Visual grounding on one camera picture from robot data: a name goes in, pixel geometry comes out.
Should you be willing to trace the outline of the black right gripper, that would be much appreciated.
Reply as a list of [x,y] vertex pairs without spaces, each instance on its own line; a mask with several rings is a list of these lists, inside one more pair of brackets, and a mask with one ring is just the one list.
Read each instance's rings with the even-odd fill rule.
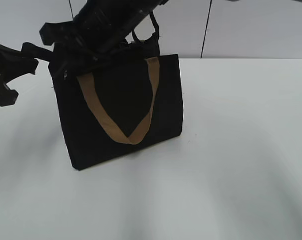
[[39,34],[45,46],[57,42],[103,54],[122,42],[142,19],[142,0],[89,0],[73,21],[46,22]]

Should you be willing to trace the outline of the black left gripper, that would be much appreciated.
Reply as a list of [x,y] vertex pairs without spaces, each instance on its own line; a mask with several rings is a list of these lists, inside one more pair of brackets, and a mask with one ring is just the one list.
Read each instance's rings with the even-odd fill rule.
[[[23,43],[21,51],[0,44],[0,74],[6,83],[25,74],[35,75],[38,60],[50,62],[52,58],[53,51],[30,42]],[[0,107],[14,105],[17,97],[16,90],[11,90],[4,82],[0,82]]]

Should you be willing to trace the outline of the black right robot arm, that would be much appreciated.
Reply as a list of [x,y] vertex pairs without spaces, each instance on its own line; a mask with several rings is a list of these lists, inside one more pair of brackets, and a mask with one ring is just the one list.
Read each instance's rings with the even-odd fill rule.
[[39,34],[45,46],[62,44],[99,58],[165,3],[164,0],[89,0],[72,21],[46,22]]

